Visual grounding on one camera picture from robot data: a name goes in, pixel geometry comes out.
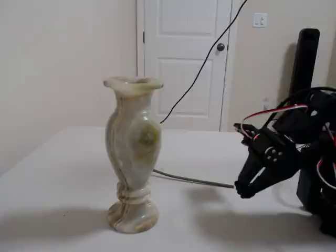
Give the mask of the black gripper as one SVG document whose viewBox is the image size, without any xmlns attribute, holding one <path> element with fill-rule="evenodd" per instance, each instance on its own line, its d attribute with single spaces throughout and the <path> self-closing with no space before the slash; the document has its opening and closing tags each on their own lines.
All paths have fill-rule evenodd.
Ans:
<svg viewBox="0 0 336 252">
<path fill-rule="evenodd" d="M 299 162 L 300 153 L 288 137 L 267 127 L 244 125 L 243 129 L 248 134 L 242 140 L 248 147 L 248 157 L 234 185 L 241 198 L 252 198 L 293 176 L 290 168 Z M 256 177 L 261 169 L 265 170 Z"/>
</svg>

